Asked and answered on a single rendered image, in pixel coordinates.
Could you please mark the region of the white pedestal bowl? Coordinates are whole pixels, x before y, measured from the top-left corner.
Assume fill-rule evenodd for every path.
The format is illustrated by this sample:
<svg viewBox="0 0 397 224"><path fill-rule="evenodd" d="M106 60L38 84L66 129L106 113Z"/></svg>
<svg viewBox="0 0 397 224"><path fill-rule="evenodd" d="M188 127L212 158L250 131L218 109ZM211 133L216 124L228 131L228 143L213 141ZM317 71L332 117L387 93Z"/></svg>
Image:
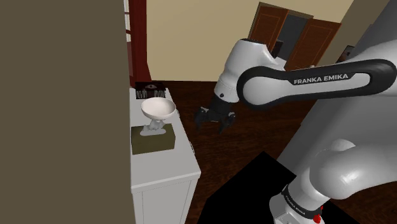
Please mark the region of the white pedestal bowl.
<svg viewBox="0 0 397 224"><path fill-rule="evenodd" d="M141 111L151 122L144 125L140 135L155 136L166 133L164 120L170 118L176 112L176 105L172 100L163 97L152 97L141 104Z"/></svg>

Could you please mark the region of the dark box with eye print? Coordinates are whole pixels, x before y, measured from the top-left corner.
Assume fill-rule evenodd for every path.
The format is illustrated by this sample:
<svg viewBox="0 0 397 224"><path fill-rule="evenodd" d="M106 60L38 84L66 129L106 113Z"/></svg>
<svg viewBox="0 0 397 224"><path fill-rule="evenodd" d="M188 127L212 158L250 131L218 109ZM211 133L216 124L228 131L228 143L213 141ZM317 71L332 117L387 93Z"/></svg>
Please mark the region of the dark box with eye print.
<svg viewBox="0 0 397 224"><path fill-rule="evenodd" d="M152 97L163 97L165 98L166 87L162 82L151 81L151 82L136 82L136 99L149 99Z"/></svg>

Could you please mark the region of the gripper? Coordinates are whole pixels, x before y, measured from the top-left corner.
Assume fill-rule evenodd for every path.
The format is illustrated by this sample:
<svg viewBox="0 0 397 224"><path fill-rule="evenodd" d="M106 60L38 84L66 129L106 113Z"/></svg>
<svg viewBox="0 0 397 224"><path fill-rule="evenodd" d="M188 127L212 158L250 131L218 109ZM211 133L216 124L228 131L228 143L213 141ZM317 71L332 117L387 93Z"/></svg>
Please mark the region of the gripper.
<svg viewBox="0 0 397 224"><path fill-rule="evenodd" d="M221 122L219 126L219 134L221 134L235 121L235 113L231 111L232 105L231 102L226 102L214 94L208 109L199 107L198 111L194 114L193 119L197 130L201 128L202 123L208 121Z"/></svg>

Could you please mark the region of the brown double door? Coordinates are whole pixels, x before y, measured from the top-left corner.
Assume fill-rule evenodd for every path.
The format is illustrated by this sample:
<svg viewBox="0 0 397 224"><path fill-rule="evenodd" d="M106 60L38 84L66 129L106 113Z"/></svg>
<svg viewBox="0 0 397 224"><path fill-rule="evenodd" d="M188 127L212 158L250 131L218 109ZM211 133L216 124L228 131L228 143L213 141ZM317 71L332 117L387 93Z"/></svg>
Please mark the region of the brown double door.
<svg viewBox="0 0 397 224"><path fill-rule="evenodd" d="M316 66L341 24L279 6L258 4L249 39L266 44L285 70Z"/></svg>

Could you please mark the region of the olive green box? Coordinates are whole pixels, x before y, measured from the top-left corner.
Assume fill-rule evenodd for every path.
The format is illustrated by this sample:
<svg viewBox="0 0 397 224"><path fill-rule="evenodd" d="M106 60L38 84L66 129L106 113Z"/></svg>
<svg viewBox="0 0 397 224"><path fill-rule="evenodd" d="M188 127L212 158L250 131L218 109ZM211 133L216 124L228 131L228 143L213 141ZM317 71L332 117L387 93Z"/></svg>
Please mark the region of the olive green box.
<svg viewBox="0 0 397 224"><path fill-rule="evenodd" d="M131 127L130 134L133 155L175 148L176 136L170 123L165 124L162 129L148 132L143 132L143 126Z"/></svg>

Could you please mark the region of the white cabinet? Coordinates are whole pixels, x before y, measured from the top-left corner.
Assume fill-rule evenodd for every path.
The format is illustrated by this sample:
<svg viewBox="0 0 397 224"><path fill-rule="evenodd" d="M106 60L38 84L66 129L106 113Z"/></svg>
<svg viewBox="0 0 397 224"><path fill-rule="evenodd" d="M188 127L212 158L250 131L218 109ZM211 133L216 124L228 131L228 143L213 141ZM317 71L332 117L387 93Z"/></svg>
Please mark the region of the white cabinet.
<svg viewBox="0 0 397 224"><path fill-rule="evenodd" d="M179 113L165 123L176 135L173 150L130 156L136 224L185 224L201 175Z"/></svg>

